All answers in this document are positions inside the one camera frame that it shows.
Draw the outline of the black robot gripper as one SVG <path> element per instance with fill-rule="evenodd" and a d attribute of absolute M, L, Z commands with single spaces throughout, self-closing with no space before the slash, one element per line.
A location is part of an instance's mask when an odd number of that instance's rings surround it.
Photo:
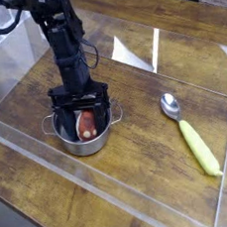
<path fill-rule="evenodd" d="M 109 107 L 108 85 L 95 81 L 90 77 L 90 71 L 81 53 L 73 57 L 55 57 L 59 69 L 62 85 L 51 88 L 48 97 L 51 98 L 52 108 L 55 110 L 61 124 L 61 136 L 70 142 L 77 140 L 75 116 L 72 110 L 93 107 L 96 129 L 102 134 L 106 129 Z"/>

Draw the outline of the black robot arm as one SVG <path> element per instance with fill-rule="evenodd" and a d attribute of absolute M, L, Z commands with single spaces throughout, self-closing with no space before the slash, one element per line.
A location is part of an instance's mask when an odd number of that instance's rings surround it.
<path fill-rule="evenodd" d="M 93 80 L 83 47 L 82 21 L 69 0 L 0 0 L 0 5 L 17 11 L 28 11 L 40 25 L 53 50 L 62 84 L 52 88 L 48 96 L 66 133 L 80 138 L 75 113 L 79 110 L 93 116 L 94 132 L 102 134 L 107 126 L 110 108 L 107 84 Z"/>

